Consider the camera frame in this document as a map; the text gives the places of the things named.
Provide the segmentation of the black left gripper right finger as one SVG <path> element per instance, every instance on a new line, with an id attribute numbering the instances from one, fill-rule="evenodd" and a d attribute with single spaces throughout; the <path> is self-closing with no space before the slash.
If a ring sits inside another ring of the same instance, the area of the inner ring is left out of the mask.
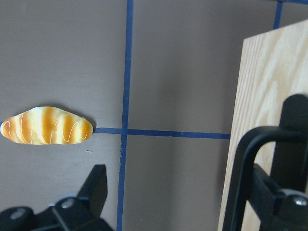
<path id="1" fill-rule="evenodd" d="M 281 188 L 254 164 L 248 202 L 260 220 L 260 231 L 306 231 L 308 195 Z"/>

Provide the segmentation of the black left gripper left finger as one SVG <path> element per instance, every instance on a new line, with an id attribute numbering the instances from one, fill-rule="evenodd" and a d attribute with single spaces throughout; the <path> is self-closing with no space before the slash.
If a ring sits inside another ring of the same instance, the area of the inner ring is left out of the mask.
<path id="1" fill-rule="evenodd" d="M 112 231 L 101 218 L 107 198 L 106 165 L 95 165 L 76 196 L 57 201 L 35 214 L 27 206 L 0 213 L 2 231 Z"/>

